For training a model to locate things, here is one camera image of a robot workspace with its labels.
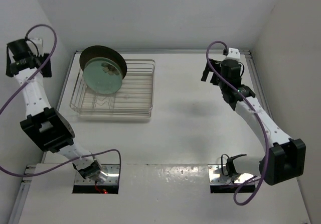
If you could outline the green floral plate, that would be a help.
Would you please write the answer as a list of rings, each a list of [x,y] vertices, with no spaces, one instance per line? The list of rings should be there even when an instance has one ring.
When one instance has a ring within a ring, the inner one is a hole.
[[[119,76],[107,74],[91,75],[83,71],[83,78],[87,86],[98,94],[114,94],[120,90],[123,79]]]
[[[115,61],[104,57],[94,57],[87,61],[84,67],[84,72],[91,75],[111,75],[119,76],[124,79],[125,74],[123,73],[120,65]]]

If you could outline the brown plate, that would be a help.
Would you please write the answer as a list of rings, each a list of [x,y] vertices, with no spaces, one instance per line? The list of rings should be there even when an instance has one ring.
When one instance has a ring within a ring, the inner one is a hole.
[[[95,45],[84,49],[79,58],[79,64],[82,71],[84,71],[86,63],[93,58],[107,58],[115,62],[121,69],[122,78],[127,74],[127,65],[125,59],[115,50],[106,46]]]

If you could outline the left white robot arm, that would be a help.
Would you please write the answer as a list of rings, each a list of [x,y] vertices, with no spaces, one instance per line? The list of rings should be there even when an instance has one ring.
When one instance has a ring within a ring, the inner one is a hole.
[[[20,126],[41,151],[66,157],[84,179],[99,182],[102,167],[98,160],[75,142],[71,125],[48,101],[43,80],[52,76],[51,56],[33,51],[30,44],[28,38],[7,44],[6,75],[23,87],[26,118]]]

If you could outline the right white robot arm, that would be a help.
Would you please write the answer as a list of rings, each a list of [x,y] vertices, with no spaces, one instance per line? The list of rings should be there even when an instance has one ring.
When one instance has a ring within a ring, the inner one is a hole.
[[[241,173],[261,176],[268,185],[276,185],[304,172],[306,145],[302,139],[293,139],[285,133],[263,109],[254,91],[242,84],[243,65],[232,59],[209,59],[201,80],[210,72],[210,82],[220,88],[223,100],[253,131],[263,146],[263,158],[250,158],[246,154],[229,157],[225,174],[234,177]]]

